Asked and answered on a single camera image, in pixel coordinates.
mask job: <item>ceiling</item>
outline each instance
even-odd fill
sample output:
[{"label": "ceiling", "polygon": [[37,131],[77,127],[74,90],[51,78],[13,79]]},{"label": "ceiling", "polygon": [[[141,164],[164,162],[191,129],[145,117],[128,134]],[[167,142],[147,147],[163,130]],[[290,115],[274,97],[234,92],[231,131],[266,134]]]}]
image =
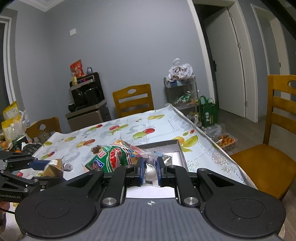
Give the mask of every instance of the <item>ceiling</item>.
[{"label": "ceiling", "polygon": [[35,8],[38,8],[43,12],[46,12],[64,0],[20,0],[20,1],[26,4],[29,4]]}]

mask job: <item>yellow bag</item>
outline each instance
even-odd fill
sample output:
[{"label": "yellow bag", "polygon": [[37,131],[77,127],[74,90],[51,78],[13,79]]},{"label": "yellow bag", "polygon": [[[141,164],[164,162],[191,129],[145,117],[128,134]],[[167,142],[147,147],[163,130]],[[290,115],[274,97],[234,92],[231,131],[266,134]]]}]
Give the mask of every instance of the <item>yellow bag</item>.
[{"label": "yellow bag", "polygon": [[5,120],[5,121],[3,121],[1,123],[3,134],[4,134],[4,137],[5,137],[6,141],[11,142],[11,137],[10,137],[11,127],[10,127],[10,124],[12,124],[12,123],[21,123],[20,118],[21,118],[21,116],[20,116],[20,114],[18,114],[17,117],[10,118],[9,120]]},{"label": "yellow bag", "polygon": [[4,120],[16,117],[19,114],[18,111],[17,102],[15,101],[3,110]]}]

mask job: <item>door frame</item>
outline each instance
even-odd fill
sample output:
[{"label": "door frame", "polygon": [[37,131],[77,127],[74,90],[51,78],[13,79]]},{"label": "door frame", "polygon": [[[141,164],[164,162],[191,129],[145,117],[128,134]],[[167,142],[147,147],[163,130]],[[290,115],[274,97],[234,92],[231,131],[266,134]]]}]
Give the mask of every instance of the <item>door frame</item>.
[{"label": "door frame", "polygon": [[210,97],[215,99],[213,78],[210,67],[209,56],[207,53],[207,47],[205,44],[205,39],[203,36],[202,28],[200,26],[200,21],[198,19],[194,4],[204,4],[212,6],[228,7],[232,14],[236,28],[238,38],[241,45],[241,54],[243,59],[243,66],[245,72],[245,79],[248,81],[245,84],[246,87],[246,101],[247,101],[247,111],[246,118],[258,122],[258,84],[257,84],[257,71],[255,64],[254,51],[252,47],[251,37],[247,27],[246,20],[242,13],[242,9],[236,0],[187,0],[189,8],[191,10],[193,20],[195,22],[196,30],[199,37],[199,42],[202,48],[202,55],[205,62],[207,81],[209,86]]},{"label": "door frame", "polygon": [[[261,17],[269,20],[269,22],[270,22],[272,33],[274,35],[274,40],[276,42],[276,50],[277,50],[279,62],[281,63],[280,74],[281,75],[290,74],[288,50],[287,50],[286,40],[285,40],[284,32],[283,32],[283,29],[281,26],[281,22],[276,18],[276,16],[273,15],[272,12],[270,12],[264,8],[261,8],[259,6],[256,6],[254,4],[251,4],[251,6],[253,9],[253,12],[254,12],[258,27],[259,27],[261,39],[263,42],[268,75],[270,75],[270,69],[269,69],[267,48],[266,48],[266,44],[265,44],[265,40],[264,40],[264,36],[263,36],[263,31],[262,31],[258,16],[261,16]],[[281,92],[281,98],[290,100],[291,94]]]},{"label": "door frame", "polygon": [[3,66],[4,66],[6,91],[7,91],[10,104],[16,101],[15,92],[14,92],[13,83],[12,83],[11,63],[10,63],[11,21],[12,21],[12,18],[0,15],[0,23],[5,24],[4,39],[3,39]]}]

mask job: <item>window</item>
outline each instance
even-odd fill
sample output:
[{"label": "window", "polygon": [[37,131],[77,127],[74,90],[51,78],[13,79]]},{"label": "window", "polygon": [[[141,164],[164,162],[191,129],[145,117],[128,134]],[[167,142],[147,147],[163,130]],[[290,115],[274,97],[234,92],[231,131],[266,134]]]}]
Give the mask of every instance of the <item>window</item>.
[{"label": "window", "polygon": [[4,75],[4,61],[3,61],[4,33],[5,33],[5,23],[0,23],[0,122],[4,121],[2,111],[9,105],[9,99],[8,99],[5,75]]}]

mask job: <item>tablecloth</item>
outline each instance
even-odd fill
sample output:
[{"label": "tablecloth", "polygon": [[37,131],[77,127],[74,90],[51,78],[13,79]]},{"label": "tablecloth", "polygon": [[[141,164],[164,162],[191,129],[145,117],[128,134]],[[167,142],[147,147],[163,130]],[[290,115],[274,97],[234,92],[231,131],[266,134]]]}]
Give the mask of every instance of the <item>tablecloth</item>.
[{"label": "tablecloth", "polygon": [[[63,163],[71,163],[73,170],[64,172],[64,178],[68,180],[85,172],[83,166],[94,157],[91,151],[93,146],[108,145],[118,139],[136,146],[178,139],[190,172],[196,172],[198,168],[203,167],[235,181],[253,185],[248,176],[222,149],[172,105],[68,134],[56,132],[34,156],[41,160],[62,158]],[[32,178],[38,174],[38,171],[32,169],[22,172],[25,178]],[[7,214],[7,227],[0,237],[6,241],[15,241],[19,234],[14,216]]]}]

